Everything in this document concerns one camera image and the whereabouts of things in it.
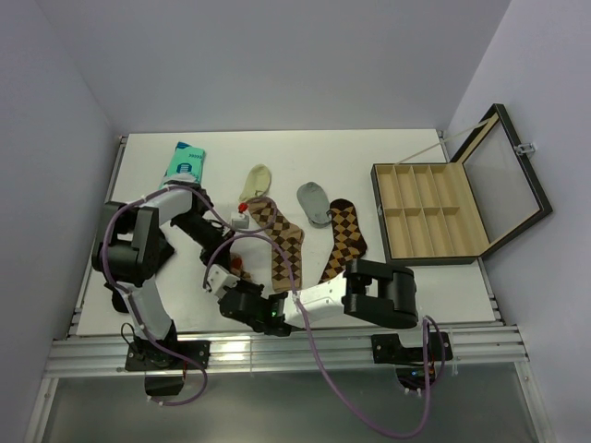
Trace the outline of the orange green argyle sock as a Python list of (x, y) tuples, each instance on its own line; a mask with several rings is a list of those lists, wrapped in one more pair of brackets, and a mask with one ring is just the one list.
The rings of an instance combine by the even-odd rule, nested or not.
[(252, 282), (252, 276), (246, 271), (244, 261), (237, 253), (230, 254), (230, 272), (241, 280)]

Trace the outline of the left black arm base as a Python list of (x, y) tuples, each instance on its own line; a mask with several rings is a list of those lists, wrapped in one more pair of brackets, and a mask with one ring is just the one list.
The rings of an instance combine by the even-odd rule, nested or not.
[(180, 341), (175, 323), (162, 340), (157, 340), (157, 346), (147, 339), (141, 339), (132, 332), (132, 341), (129, 341), (121, 331), (121, 337), (127, 344), (127, 358), (125, 362), (126, 372), (142, 372), (144, 374), (144, 390), (152, 399), (164, 403), (182, 403), (187, 401), (172, 401), (177, 396), (187, 381), (187, 371), (196, 369), (203, 375), (203, 387), (198, 390), (201, 395), (207, 386), (207, 373), (211, 343), (204, 340)]

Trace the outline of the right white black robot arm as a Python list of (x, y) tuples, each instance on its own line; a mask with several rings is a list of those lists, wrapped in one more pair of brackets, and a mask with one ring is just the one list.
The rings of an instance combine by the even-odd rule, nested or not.
[(265, 297), (262, 285), (214, 265), (206, 289), (218, 298), (223, 317), (268, 336), (287, 337), (314, 322), (345, 315), (386, 329), (410, 329), (399, 340), (409, 359), (422, 358), (432, 345), (428, 333), (415, 328), (419, 324), (415, 274), (406, 267), (355, 259), (326, 282), (297, 294), (287, 289)]

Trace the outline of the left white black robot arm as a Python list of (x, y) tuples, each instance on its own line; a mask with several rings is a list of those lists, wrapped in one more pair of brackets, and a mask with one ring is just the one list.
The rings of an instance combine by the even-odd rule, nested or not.
[(162, 226), (176, 226), (200, 245), (200, 259), (209, 267), (206, 290), (223, 299), (241, 282), (230, 270), (233, 235), (222, 222), (206, 219), (208, 211), (213, 211), (213, 204), (200, 185), (173, 180), (133, 202), (109, 201), (101, 212), (91, 265), (127, 307), (136, 345), (147, 348), (147, 358), (159, 368), (175, 365), (180, 356), (175, 323), (155, 281), (174, 253)]

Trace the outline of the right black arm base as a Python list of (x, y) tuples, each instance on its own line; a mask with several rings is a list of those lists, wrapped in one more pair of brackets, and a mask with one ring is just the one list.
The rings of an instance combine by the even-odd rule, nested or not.
[[(398, 382), (404, 389), (416, 394), (426, 388), (423, 346), (405, 347), (398, 334), (376, 334), (370, 337), (373, 362), (393, 365)], [(428, 381), (433, 386), (438, 379), (437, 364), (445, 365), (453, 359), (452, 345), (446, 332), (428, 334)]]

